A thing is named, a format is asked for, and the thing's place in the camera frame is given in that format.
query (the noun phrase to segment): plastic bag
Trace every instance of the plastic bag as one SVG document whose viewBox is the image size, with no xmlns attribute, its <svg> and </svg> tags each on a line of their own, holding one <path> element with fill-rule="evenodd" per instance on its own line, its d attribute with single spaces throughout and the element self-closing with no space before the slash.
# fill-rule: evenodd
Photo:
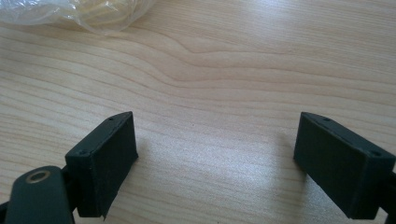
<svg viewBox="0 0 396 224">
<path fill-rule="evenodd" d="M 21 25 L 74 20 L 101 35 L 128 27 L 155 0 L 0 0 L 0 21 Z"/>
</svg>

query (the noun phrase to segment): clear plastic bag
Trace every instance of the clear plastic bag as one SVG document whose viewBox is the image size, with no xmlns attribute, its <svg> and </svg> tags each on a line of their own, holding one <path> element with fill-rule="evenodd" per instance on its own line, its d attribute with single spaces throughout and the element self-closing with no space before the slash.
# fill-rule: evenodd
<svg viewBox="0 0 396 224">
<path fill-rule="evenodd" d="M 101 35 L 128 27 L 156 0 L 0 0 L 0 21 L 21 25 L 74 20 Z"/>
</svg>

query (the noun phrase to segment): table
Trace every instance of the table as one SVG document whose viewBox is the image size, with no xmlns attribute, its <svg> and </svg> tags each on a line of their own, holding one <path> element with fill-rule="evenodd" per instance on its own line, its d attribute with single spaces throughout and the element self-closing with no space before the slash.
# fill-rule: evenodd
<svg viewBox="0 0 396 224">
<path fill-rule="evenodd" d="M 383 223 L 292 156 L 302 111 L 396 153 L 395 36 L 391 0 L 158 1 L 110 36 L 1 23 L 0 202 L 131 110 L 140 158 L 106 223 Z"/>
</svg>

